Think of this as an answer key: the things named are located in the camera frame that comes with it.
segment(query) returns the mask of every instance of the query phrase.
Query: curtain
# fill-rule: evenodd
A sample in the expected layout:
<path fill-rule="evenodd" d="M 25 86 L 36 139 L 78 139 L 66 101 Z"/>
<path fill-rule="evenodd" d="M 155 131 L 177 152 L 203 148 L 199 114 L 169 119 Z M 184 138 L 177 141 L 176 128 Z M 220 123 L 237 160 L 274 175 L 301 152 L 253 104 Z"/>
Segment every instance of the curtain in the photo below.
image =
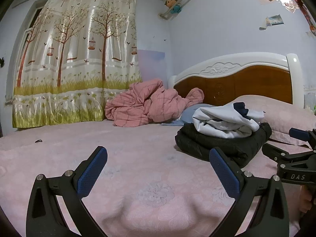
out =
<path fill-rule="evenodd" d="M 141 82 L 136 0 L 48 0 L 16 70 L 13 127 L 104 119 L 108 99 Z"/>

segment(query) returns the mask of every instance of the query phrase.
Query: pink plaid blanket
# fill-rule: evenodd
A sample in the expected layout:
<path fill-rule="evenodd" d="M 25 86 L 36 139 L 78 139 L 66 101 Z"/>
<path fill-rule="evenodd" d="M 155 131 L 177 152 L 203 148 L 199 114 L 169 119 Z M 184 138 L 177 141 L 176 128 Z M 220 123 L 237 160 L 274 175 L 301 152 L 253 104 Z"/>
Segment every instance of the pink plaid blanket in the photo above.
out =
<path fill-rule="evenodd" d="M 160 79 L 134 83 L 105 105 L 105 116 L 115 126 L 135 127 L 180 117 L 184 109 L 202 103 L 201 89 L 192 89 L 186 98 L 175 89 L 165 89 Z"/>

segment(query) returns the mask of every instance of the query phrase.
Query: blue pillow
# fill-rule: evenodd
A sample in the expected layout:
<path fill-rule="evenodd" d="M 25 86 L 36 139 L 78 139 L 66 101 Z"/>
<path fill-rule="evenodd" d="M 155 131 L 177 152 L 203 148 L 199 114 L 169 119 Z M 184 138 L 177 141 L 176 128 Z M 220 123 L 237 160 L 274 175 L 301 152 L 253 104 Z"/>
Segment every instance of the blue pillow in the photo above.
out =
<path fill-rule="evenodd" d="M 194 112 L 201 107 L 215 107 L 209 104 L 196 104 L 185 109 L 178 119 L 173 120 L 170 123 L 162 123 L 164 126 L 184 126 L 184 123 L 193 123 L 192 116 Z"/>

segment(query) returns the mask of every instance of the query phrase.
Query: floral pattern bedsheet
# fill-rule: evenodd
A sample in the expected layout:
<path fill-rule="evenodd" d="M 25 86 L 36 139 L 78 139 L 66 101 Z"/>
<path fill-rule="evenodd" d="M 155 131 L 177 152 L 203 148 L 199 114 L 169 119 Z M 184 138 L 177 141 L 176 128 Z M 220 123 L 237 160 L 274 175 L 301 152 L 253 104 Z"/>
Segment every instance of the floral pattern bedsheet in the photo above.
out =
<path fill-rule="evenodd" d="M 101 145 L 108 151 L 108 162 L 83 202 L 108 236 L 209 236 L 234 199 L 228 197 L 210 163 L 178 151 L 174 136 L 180 127 L 121 128 L 112 124 L 44 126 L 1 138 L 0 205 L 19 233 L 26 236 L 27 205 L 35 177 L 74 170 Z M 290 153 L 307 150 L 273 144 Z M 276 164 L 259 151 L 245 170 L 269 178 L 275 174 Z M 284 188 L 293 236 L 300 188 L 289 184 Z M 62 198 L 58 201 L 70 229 L 78 233 Z M 255 198 L 239 233 L 246 229 L 257 203 Z"/>

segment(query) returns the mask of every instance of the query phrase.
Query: hand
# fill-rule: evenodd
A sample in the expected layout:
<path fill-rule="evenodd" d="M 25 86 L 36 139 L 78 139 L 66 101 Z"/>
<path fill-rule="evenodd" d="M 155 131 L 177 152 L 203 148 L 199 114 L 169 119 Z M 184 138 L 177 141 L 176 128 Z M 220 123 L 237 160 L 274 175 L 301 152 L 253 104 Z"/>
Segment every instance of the hand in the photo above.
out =
<path fill-rule="evenodd" d="M 306 213 L 312 208 L 312 194 L 311 192 L 307 189 L 306 185 L 303 185 L 301 188 L 301 193 L 300 193 L 300 211 L 303 213 Z"/>

